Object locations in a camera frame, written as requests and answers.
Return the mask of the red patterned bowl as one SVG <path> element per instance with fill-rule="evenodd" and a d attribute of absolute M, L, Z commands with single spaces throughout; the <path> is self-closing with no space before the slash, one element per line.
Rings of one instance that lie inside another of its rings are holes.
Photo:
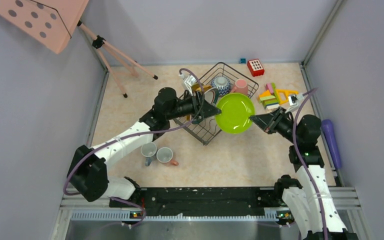
<path fill-rule="evenodd" d="M 232 89 L 230 80 L 225 76 L 214 77 L 211 80 L 210 85 L 218 90 L 221 97 L 229 94 Z"/>

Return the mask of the large pink mug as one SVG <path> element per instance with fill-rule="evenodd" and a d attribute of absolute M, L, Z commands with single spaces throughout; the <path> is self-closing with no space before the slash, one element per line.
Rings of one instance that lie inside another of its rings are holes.
<path fill-rule="evenodd" d="M 249 88 L 248 88 L 247 81 L 245 79 L 237 79 L 234 82 L 230 93 L 240 93 L 245 96 L 248 96 L 248 90 Z"/>

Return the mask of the red toy block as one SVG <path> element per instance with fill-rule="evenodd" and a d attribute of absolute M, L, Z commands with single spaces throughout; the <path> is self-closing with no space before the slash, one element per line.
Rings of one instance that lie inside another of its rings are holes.
<path fill-rule="evenodd" d="M 265 73 L 265 69 L 258 58 L 248 60 L 246 65 L 253 77 L 262 76 Z"/>

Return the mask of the small pink mug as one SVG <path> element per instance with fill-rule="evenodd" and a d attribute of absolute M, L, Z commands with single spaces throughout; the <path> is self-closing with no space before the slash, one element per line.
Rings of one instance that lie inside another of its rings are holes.
<path fill-rule="evenodd" d="M 174 152 L 169 147 L 161 147 L 156 152 L 156 159 L 165 165 L 178 166 L 179 162 L 174 159 Z"/>

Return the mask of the yellow polka dot plate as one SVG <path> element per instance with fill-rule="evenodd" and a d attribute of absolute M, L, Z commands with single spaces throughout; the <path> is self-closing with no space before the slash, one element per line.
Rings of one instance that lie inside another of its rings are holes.
<path fill-rule="evenodd" d="M 196 83 L 196 84 L 194 84 L 191 87 L 191 90 L 193 92 L 203 92 L 203 93 L 205 93 L 206 91 L 210 90 L 211 88 L 212 88 L 211 85 L 203 84 L 202 86 L 200 86 L 198 83 Z"/>

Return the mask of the colourful toy block stack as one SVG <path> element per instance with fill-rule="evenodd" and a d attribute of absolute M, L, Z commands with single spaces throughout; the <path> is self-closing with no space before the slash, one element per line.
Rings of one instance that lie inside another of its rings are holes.
<path fill-rule="evenodd" d="M 266 112 L 277 109 L 280 106 L 280 98 L 276 93 L 276 85 L 273 82 L 265 85 L 265 91 L 258 96 L 258 101 Z"/>

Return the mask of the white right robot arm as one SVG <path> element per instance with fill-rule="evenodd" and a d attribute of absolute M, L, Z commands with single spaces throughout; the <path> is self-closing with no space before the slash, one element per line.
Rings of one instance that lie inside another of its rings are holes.
<path fill-rule="evenodd" d="M 325 164 L 317 145 L 321 120 L 311 114 L 300 121 L 282 107 L 249 118 L 267 134 L 278 133 L 292 143 L 289 161 L 296 178 L 283 175 L 274 184 L 273 200 L 287 206 L 302 240 L 356 240 L 339 216 L 326 179 Z"/>

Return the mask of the yellow triangle toy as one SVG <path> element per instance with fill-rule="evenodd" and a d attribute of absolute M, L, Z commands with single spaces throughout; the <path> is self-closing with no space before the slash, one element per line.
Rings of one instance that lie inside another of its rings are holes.
<path fill-rule="evenodd" d="M 278 100 L 279 105 L 288 103 L 290 95 L 297 95 L 299 93 L 300 92 L 296 90 L 278 89 L 278 88 L 276 88 L 274 91 L 275 97 Z"/>

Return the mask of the pink dotted board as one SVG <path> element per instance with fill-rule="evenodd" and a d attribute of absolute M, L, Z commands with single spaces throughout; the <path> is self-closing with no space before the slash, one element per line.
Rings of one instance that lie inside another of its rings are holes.
<path fill-rule="evenodd" d="M 61 53 L 72 38 L 88 0 L 0 0 L 0 16 Z"/>

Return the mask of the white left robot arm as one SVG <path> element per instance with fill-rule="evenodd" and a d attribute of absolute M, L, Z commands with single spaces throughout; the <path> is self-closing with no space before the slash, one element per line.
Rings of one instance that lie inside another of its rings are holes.
<path fill-rule="evenodd" d="M 119 198 L 129 207 L 136 206 L 141 198 L 138 185 L 128 177 L 109 177 L 108 170 L 134 150 L 172 131 L 171 120 L 185 116 L 206 119 L 221 112 L 201 92 L 179 98 L 171 87 L 160 89 L 152 108 L 127 130 L 101 144 L 81 145 L 75 150 L 64 194 L 81 195 L 88 202 L 101 197 Z"/>

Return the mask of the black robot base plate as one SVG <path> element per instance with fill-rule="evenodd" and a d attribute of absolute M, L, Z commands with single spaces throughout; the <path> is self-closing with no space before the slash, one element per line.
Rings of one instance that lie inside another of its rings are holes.
<path fill-rule="evenodd" d="M 264 216 L 287 206 L 273 187 L 148 187 L 129 201 L 143 207 L 149 217 Z"/>

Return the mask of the white plate teal rim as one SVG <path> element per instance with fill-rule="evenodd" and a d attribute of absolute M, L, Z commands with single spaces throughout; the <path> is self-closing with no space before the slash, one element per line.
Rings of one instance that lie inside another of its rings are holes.
<path fill-rule="evenodd" d="M 216 106 L 220 93 L 216 87 L 212 87 L 209 90 L 204 92 L 204 99 L 206 102 L 211 104 L 212 106 Z"/>

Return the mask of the grey white mug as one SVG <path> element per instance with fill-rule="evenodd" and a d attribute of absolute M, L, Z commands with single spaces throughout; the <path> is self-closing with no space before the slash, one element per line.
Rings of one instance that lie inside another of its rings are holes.
<path fill-rule="evenodd" d="M 157 157 L 156 157 L 157 151 L 158 151 L 158 148 L 154 142 L 149 142 L 141 146 L 140 153 L 142 154 L 143 157 L 145 157 L 144 165 L 146 167 L 149 167 L 153 161 L 157 160 Z"/>

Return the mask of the lime green plate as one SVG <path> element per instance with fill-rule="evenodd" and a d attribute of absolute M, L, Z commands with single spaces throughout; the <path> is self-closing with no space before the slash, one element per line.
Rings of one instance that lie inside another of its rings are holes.
<path fill-rule="evenodd" d="M 255 107 L 248 96 L 242 93 L 229 93 L 223 96 L 216 107 L 221 110 L 215 121 L 221 131 L 228 134 L 241 134 L 253 124 L 250 117 L 255 115 Z"/>

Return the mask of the pink tripod stand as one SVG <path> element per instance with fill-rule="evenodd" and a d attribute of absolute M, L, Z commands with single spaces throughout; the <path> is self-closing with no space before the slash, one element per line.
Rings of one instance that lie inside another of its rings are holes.
<path fill-rule="evenodd" d="M 138 77 L 139 73 L 136 71 L 135 68 L 139 68 L 149 76 L 153 77 L 154 80 L 158 80 L 159 77 L 152 73 L 150 70 L 146 69 L 144 66 L 140 65 L 137 61 L 129 57 L 127 54 L 110 44 L 105 38 L 102 36 L 95 34 L 93 31 L 91 31 L 81 20 L 77 22 L 77 27 L 82 30 L 86 35 L 91 37 L 92 42 L 91 46 L 95 49 L 98 57 L 102 60 L 104 63 L 106 69 L 108 70 L 110 76 L 115 81 L 117 87 L 120 89 L 121 94 L 124 98 L 128 97 L 128 94 L 121 82 L 121 80 L 118 78 L 118 75 L 111 67 L 109 61 L 105 57 L 102 49 L 104 49 L 107 53 L 109 53 L 114 59 L 116 59 L 129 73 L 130 75 L 134 77 Z"/>

